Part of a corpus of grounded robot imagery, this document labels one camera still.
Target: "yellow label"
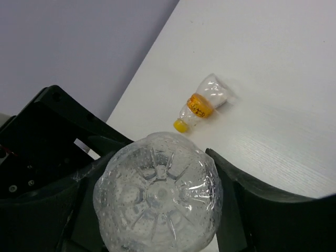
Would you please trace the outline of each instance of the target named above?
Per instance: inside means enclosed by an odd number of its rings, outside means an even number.
[[[209,117],[212,112],[214,112],[214,108],[203,96],[198,93],[193,94],[188,102],[188,108],[200,118]]]

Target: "plastic bottle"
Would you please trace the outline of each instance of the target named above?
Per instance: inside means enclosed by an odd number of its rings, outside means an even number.
[[[117,152],[93,192],[110,252],[200,251],[218,229],[222,203],[213,159],[165,132]]]
[[[208,118],[216,108],[226,102],[229,89],[211,74],[199,85],[180,111],[180,117],[174,122],[175,129],[184,133],[198,122]]]

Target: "gray background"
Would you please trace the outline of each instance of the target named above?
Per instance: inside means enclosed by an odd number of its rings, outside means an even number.
[[[179,0],[1,0],[0,112],[59,85],[106,120]]]

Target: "bolt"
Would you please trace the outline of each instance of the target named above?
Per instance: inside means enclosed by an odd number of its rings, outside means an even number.
[[[17,186],[16,186],[16,185],[11,185],[11,186],[9,187],[9,191],[10,191],[11,193],[15,193],[16,190],[17,190]]]

